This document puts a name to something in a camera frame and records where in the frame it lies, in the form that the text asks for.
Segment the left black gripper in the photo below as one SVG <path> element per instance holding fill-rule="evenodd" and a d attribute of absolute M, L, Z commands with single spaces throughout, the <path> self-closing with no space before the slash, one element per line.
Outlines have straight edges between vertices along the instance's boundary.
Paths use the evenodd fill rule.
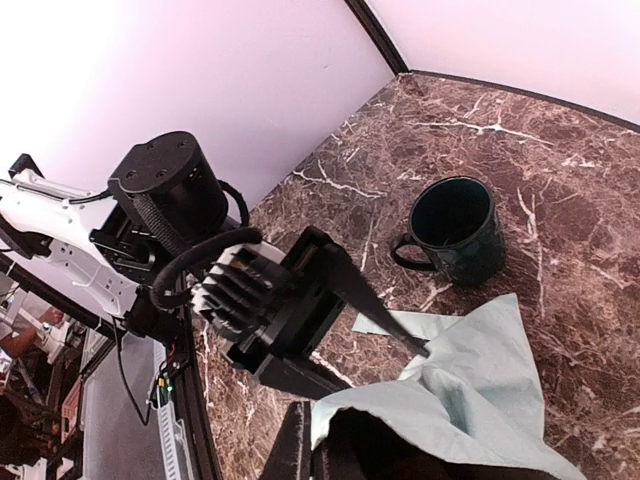
<path fill-rule="evenodd" d="M 292 274 L 292 296 L 263 334 L 225 345 L 224 357 L 233 368 L 249 372 L 261 385 L 312 400 L 349 389 L 346 380 L 312 359 L 345 302 L 413 354 L 429 357 L 426 342 L 412 336 L 389 313 L 351 257 L 332 243 L 314 226 L 303 231 L 281 262 Z M 319 280 L 323 247 L 326 287 Z"/>

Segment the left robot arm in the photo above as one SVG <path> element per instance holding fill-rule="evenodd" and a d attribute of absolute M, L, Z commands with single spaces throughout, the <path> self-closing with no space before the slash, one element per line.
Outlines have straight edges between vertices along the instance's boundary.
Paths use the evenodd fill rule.
<path fill-rule="evenodd" d="M 249 219 L 186 131 L 132 147 L 99 193 L 46 180 L 26 154 L 1 182 L 2 241 L 59 267 L 137 336 L 176 347 L 198 315 L 234 369 L 310 399 L 347 388 L 312 358 L 346 306 L 427 354 L 329 235 L 311 226 L 281 251 Z"/>

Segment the mint green folding umbrella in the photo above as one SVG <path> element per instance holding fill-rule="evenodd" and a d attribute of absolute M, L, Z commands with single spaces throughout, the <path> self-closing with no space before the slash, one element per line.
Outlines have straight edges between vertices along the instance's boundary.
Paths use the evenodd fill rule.
<path fill-rule="evenodd" d="M 402 440 L 453 464 L 510 467 L 554 479 L 582 473 L 544 442 L 544 398 L 514 293 L 463 317 L 421 315 L 426 339 L 394 381 L 343 390 L 316 402 L 311 446 L 347 410 L 381 421 Z"/>

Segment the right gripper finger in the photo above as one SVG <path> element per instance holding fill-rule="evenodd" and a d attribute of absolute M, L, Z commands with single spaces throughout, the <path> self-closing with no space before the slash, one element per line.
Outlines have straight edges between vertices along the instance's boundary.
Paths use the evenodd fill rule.
<path fill-rule="evenodd" d="M 295 401 L 286 411 L 259 479 L 309 480 L 311 458 L 311 405 Z"/>

